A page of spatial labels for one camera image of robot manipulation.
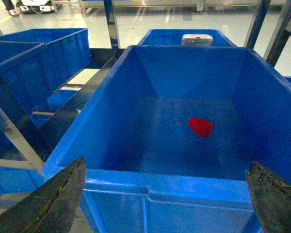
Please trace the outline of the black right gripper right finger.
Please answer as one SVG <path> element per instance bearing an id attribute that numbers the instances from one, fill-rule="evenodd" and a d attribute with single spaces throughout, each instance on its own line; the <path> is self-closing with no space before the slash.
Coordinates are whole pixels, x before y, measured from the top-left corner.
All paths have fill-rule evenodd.
<path id="1" fill-rule="evenodd" d="M 265 233 L 291 233 L 291 183 L 253 161 L 245 171 L 254 212 Z"/>

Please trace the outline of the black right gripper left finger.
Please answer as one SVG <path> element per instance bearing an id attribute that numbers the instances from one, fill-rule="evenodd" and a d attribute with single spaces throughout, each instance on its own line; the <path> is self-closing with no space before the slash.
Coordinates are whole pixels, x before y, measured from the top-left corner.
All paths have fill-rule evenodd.
<path id="1" fill-rule="evenodd" d="M 68 233 L 86 176 L 82 157 L 0 215 L 0 233 Z"/>

